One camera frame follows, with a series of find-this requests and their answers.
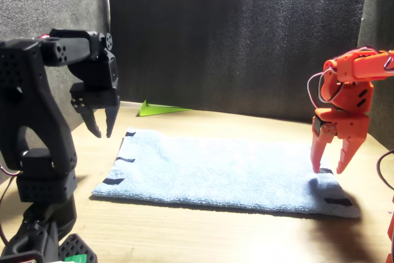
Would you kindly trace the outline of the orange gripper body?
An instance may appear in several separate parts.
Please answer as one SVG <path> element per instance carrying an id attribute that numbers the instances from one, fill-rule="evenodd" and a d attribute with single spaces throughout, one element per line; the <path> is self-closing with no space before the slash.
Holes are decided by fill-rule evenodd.
<path id="1" fill-rule="evenodd" d="M 365 140 L 369 117 L 364 113 L 350 113 L 334 108 L 317 108 L 312 131 L 317 136 L 338 137 L 346 140 Z"/>

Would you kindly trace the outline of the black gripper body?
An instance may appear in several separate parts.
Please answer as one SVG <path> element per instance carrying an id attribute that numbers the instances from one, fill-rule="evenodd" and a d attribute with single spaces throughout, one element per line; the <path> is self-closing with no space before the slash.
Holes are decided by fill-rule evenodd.
<path id="1" fill-rule="evenodd" d="M 80 80 L 70 90 L 71 104 L 77 112 L 119 110 L 118 71 L 110 51 L 105 49 L 96 59 L 70 64 L 68 69 Z"/>

